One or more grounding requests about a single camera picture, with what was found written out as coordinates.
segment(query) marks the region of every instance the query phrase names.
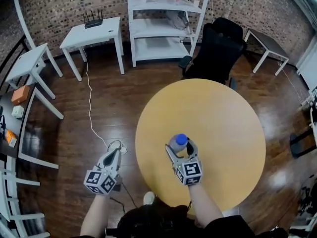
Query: orange box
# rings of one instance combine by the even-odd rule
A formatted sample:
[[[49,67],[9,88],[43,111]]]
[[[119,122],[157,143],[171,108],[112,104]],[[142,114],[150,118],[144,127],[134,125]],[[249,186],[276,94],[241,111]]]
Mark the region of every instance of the orange box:
[[[24,102],[28,98],[29,91],[30,87],[27,85],[15,90],[11,99],[13,104],[19,105],[21,102]]]
[[[13,134],[13,132],[11,130],[7,130],[6,134],[5,134],[5,138],[9,144],[9,146],[14,147],[17,139],[16,136]]]

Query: shelving unit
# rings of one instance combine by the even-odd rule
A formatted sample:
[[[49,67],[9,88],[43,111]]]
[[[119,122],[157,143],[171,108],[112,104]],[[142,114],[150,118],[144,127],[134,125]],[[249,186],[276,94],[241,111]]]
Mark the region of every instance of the shelving unit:
[[[202,7],[196,7],[190,0],[155,0],[142,2],[128,0],[130,41],[133,67],[136,61],[152,59],[182,58],[192,56],[202,27],[208,0]],[[186,13],[198,13],[196,32],[190,27],[179,30],[171,26],[167,19],[133,19],[135,10],[180,10]],[[191,48],[188,52],[179,37],[189,37]]]

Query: white shelf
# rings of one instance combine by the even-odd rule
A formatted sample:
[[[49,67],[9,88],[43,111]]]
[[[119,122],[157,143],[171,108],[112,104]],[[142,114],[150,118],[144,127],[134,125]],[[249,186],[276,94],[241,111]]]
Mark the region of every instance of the white shelf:
[[[155,36],[181,36],[194,37],[195,34],[188,33],[187,30],[179,30],[171,26],[167,19],[134,19],[133,29],[131,30],[133,38],[155,37]]]
[[[135,39],[136,60],[183,58],[188,56],[185,46],[175,37]]]
[[[199,7],[194,6],[194,4],[187,0],[180,0],[176,2],[175,0],[155,0],[142,2],[141,0],[132,0],[131,2],[132,10],[183,10],[196,13],[202,13]]]

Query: black sleeve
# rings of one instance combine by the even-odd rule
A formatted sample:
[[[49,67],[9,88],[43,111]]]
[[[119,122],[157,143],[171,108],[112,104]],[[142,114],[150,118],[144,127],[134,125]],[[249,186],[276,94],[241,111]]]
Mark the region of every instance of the black sleeve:
[[[205,234],[210,237],[243,237],[254,238],[255,234],[241,216],[230,216],[216,219],[205,228]]]

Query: person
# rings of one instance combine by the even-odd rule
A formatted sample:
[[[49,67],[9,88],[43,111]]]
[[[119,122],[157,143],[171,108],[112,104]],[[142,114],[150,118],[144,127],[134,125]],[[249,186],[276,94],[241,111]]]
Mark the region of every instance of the person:
[[[224,217],[200,183],[188,186],[194,213],[200,227],[187,218],[188,207],[169,207],[152,192],[144,205],[127,212],[117,229],[107,229],[109,195],[96,195],[83,221],[82,238],[104,238],[106,235],[127,237],[243,237],[255,234],[241,216]]]

